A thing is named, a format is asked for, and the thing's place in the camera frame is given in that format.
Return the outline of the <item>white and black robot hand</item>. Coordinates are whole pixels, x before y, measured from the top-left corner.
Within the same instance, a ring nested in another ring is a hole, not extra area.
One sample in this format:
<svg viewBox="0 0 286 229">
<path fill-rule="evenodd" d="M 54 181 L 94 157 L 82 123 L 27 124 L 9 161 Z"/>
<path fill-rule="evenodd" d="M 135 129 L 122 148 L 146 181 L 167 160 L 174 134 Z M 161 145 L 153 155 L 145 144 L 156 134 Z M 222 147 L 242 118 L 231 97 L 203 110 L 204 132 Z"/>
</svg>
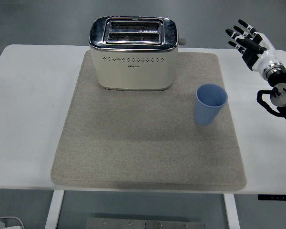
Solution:
<svg viewBox="0 0 286 229">
<path fill-rule="evenodd" d="M 247 67 L 261 76 L 274 68 L 283 69 L 270 40 L 247 22 L 239 19 L 238 23 L 242 28 L 235 25 L 225 32 L 231 38 L 228 43 L 241 53 Z"/>
</svg>

